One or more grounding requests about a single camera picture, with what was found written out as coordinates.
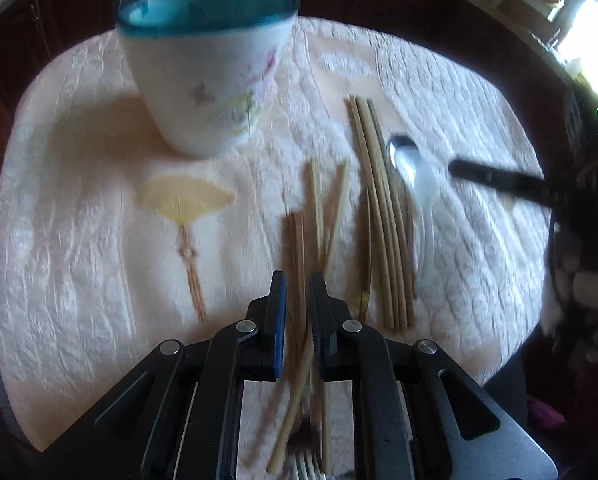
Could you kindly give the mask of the white gloved right hand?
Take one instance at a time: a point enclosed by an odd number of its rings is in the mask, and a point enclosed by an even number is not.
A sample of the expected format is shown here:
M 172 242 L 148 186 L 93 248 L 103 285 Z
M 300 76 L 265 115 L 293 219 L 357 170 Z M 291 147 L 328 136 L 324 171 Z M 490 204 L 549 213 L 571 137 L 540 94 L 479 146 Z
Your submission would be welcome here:
M 584 270 L 580 263 L 581 243 L 557 233 L 546 249 L 546 273 L 540 326 L 545 336 L 555 338 L 566 328 L 566 307 L 579 307 L 591 315 L 587 347 L 598 360 L 598 271 Z

